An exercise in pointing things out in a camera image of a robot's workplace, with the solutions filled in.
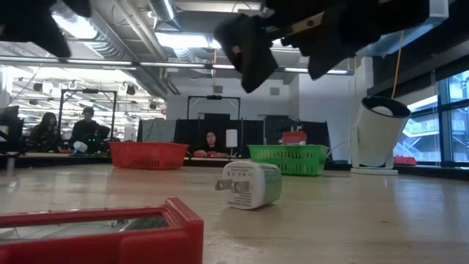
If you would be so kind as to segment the green wall charger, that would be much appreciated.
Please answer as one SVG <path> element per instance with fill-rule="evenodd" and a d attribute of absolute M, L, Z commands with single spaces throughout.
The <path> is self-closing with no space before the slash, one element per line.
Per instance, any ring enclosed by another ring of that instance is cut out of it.
<path fill-rule="evenodd" d="M 273 164 L 253 161 L 233 161 L 215 183 L 215 190 L 223 192 L 224 202 L 231 208 L 253 210 L 273 204 L 281 198 L 283 178 Z"/>

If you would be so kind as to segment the person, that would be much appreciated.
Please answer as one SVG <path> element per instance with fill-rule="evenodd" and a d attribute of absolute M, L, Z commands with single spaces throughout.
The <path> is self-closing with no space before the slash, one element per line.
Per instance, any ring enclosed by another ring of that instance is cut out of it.
<path fill-rule="evenodd" d="M 32 128 L 29 135 L 33 149 L 43 153 L 60 153 L 61 140 L 57 118 L 52 112 L 44 113 L 41 122 Z"/>
<path fill-rule="evenodd" d="M 95 154 L 105 151 L 105 140 L 111 129 L 93 120 L 94 113 L 92 107 L 85 107 L 84 118 L 73 126 L 70 138 L 73 154 Z"/>
<path fill-rule="evenodd" d="M 227 158 L 229 156 L 227 148 L 218 140 L 216 133 L 208 131 L 205 134 L 205 141 L 201 147 L 197 147 L 192 156 L 198 158 Z"/>

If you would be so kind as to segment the black rig frame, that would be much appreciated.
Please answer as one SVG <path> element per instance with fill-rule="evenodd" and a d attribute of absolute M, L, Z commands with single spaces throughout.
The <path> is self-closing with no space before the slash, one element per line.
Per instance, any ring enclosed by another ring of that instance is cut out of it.
<path fill-rule="evenodd" d="M 187 103 L 186 103 L 186 116 L 185 118 L 187 120 L 190 119 L 190 111 L 191 111 L 191 100 L 193 98 L 197 99 L 206 99 L 206 100 L 236 100 L 237 101 L 237 119 L 241 120 L 241 97 L 227 97 L 227 96 L 222 96 L 222 95 L 189 95 L 187 97 Z"/>
<path fill-rule="evenodd" d="M 68 98 L 65 97 L 66 93 L 70 93 L 70 96 Z M 98 94 L 98 93 L 103 93 L 107 95 L 108 93 L 112 93 L 114 95 L 114 98 L 111 99 L 111 102 L 113 103 L 113 108 L 112 108 L 112 115 L 111 115 L 111 131 L 110 131 L 110 138 L 112 139 L 114 137 L 114 123 L 115 123 L 115 114 L 117 110 L 117 91 L 112 91 L 112 90 L 99 90 L 99 89 L 92 89 L 92 88 L 84 88 L 84 89 L 61 89 L 61 97 L 59 101 L 59 113 L 58 113 L 58 120 L 57 120 L 57 129 L 58 132 L 62 132 L 62 114 L 63 114 L 63 107 L 64 103 L 70 99 L 73 95 L 75 95 L 77 92 L 81 92 L 84 94 Z"/>

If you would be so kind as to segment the black partition panel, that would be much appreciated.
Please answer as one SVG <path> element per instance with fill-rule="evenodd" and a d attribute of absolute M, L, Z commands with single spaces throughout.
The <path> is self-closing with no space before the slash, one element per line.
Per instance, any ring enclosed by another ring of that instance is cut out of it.
<path fill-rule="evenodd" d="M 235 148 L 226 147 L 228 129 L 237 129 L 238 146 Z M 229 120 L 222 117 L 178 120 L 174 142 L 188 145 L 188 154 L 192 156 L 192 152 L 204 144 L 208 131 L 216 133 L 231 157 L 249 158 L 249 145 L 282 144 L 282 133 L 287 131 L 303 131 L 307 134 L 306 144 L 330 147 L 326 122 L 308 122 L 283 116 L 266 117 L 263 120 Z"/>

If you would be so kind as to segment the red plastic basket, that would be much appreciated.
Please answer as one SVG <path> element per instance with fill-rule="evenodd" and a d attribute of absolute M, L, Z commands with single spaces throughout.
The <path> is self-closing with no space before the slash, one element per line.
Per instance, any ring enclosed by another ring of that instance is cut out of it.
<path fill-rule="evenodd" d="M 179 169 L 188 145 L 165 142 L 110 142 L 111 160 L 124 169 Z"/>

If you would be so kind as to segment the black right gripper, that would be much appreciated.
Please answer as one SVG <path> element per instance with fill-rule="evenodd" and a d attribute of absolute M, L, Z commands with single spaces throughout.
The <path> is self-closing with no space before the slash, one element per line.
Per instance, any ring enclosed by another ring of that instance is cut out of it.
<path fill-rule="evenodd" d="M 383 35 L 421 25 L 430 9 L 429 0 L 265 0 L 265 6 L 272 15 L 238 14 L 214 30 L 247 93 L 278 68 L 263 26 L 281 30 L 287 45 L 310 46 L 308 72 L 315 80 Z"/>

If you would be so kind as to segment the red digital clock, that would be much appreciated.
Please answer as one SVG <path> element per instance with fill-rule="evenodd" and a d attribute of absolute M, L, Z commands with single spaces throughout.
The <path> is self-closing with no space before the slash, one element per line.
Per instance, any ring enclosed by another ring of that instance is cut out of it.
<path fill-rule="evenodd" d="M 145 208 L 0 214 L 0 228 L 128 220 L 123 231 L 0 243 L 0 264 L 202 264 L 204 222 L 180 199 Z"/>

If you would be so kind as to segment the green plastic basket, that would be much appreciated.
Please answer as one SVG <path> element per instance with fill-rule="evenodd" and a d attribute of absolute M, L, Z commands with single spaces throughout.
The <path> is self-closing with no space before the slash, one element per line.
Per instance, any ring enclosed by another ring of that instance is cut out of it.
<path fill-rule="evenodd" d="M 328 148 L 307 145 L 249 145 L 251 160 L 274 164 L 283 175 L 318 176 L 323 172 Z"/>

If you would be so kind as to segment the grey partition panel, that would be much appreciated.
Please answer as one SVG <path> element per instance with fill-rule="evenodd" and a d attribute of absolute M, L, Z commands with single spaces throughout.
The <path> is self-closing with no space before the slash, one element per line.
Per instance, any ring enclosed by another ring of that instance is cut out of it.
<path fill-rule="evenodd" d="M 140 120 L 137 141 L 173 142 L 176 132 L 176 124 L 176 120 Z"/>

